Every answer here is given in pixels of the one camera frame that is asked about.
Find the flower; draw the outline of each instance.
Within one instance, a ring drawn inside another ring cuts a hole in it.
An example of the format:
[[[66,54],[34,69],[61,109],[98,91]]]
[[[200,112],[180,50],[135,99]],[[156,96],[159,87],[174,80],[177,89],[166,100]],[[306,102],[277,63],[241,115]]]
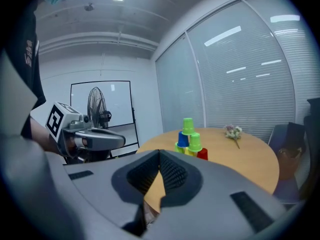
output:
[[[234,127],[232,124],[226,125],[224,128],[225,136],[229,139],[233,139],[238,148],[240,148],[237,139],[241,138],[242,129],[239,126]]]

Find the green plastic cup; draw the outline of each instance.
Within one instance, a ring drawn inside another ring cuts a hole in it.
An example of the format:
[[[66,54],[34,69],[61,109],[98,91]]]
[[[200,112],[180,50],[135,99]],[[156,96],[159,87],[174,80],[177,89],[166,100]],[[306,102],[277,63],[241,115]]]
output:
[[[183,135],[191,135],[195,133],[194,121],[192,118],[184,118],[182,126]]]
[[[174,151],[175,151],[175,152],[182,153],[182,154],[185,153],[185,149],[184,149],[183,147],[179,147],[179,146],[178,146],[178,142],[176,142],[175,145],[174,145]]]
[[[189,150],[192,152],[199,152],[202,150],[200,133],[193,133],[190,136]]]

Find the blue plastic cup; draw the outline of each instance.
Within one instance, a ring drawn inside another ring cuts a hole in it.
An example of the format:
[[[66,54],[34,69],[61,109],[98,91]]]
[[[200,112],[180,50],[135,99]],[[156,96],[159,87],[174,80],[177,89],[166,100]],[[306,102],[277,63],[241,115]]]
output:
[[[179,132],[178,144],[179,148],[189,147],[188,135],[183,135],[182,131]]]

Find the round wooden table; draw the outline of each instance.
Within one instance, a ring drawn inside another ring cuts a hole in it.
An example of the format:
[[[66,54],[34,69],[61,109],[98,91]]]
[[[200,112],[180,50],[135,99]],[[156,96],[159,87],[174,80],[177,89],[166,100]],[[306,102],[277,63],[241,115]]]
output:
[[[273,194],[279,178],[279,164],[273,150],[261,139],[242,133],[238,140],[225,137],[225,130],[219,128],[196,128],[200,133],[201,144],[208,150],[208,160],[228,166],[242,174],[258,186]],[[156,136],[144,143],[137,153],[148,150],[175,150],[179,130]],[[160,213],[160,199],[165,196],[161,174],[158,172],[144,200]]]

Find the red plastic cup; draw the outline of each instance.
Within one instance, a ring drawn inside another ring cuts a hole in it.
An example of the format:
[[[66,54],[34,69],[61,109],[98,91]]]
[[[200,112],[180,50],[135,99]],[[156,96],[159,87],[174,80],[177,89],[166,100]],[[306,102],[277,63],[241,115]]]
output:
[[[208,160],[208,150],[206,148],[202,148],[202,150],[198,152],[196,157],[204,160]]]

